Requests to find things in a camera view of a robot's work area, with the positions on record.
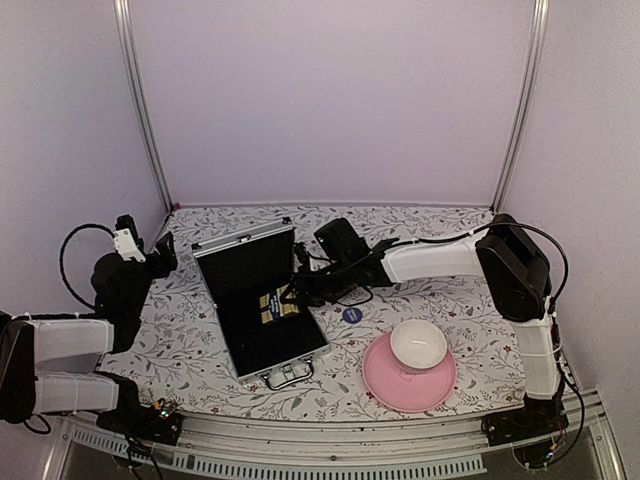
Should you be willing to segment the blue gold card deck box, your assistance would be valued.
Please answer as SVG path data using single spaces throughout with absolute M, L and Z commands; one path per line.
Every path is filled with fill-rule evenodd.
M 260 320 L 263 325 L 294 317 L 300 312 L 300 309 L 295 305 L 282 305 L 280 303 L 281 287 L 270 290 L 259 298 Z

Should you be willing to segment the aluminium poker case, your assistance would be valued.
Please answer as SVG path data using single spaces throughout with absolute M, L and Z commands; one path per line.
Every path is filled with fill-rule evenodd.
M 272 391 L 311 379 L 330 350 L 293 286 L 294 243 L 281 217 L 191 245 L 238 380 Z

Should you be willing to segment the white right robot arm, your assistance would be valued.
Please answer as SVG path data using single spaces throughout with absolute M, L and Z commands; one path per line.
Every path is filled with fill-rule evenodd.
M 329 259 L 327 266 L 312 270 L 305 246 L 295 244 L 299 266 L 291 269 L 280 298 L 318 307 L 337 302 L 356 287 L 446 276 L 484 278 L 496 311 L 512 325 L 523 361 L 524 399 L 530 404 L 518 412 L 517 427 L 524 435 L 537 436 L 554 422 L 551 401 L 564 391 L 556 320 L 563 289 L 552 286 L 550 262 L 533 234 L 551 238 L 499 214 L 486 225 L 449 238 L 390 238 L 369 246 L 347 219 L 338 218 L 315 234 Z

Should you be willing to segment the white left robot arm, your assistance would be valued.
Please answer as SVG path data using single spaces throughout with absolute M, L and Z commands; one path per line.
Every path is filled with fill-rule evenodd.
M 114 252 L 94 266 L 90 314 L 1 316 L 1 418 L 19 424 L 40 414 L 96 411 L 128 434 L 148 426 L 135 382 L 113 374 L 46 371 L 52 361 L 118 354 L 134 344 L 152 283 L 177 268 L 172 233 L 144 253 L 131 228 L 113 234 Z

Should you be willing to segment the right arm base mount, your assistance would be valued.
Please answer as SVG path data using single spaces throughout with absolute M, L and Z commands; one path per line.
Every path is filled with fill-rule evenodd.
M 569 426 L 564 411 L 534 410 L 524 407 L 485 415 L 481 431 L 490 446 L 499 446 L 549 435 Z

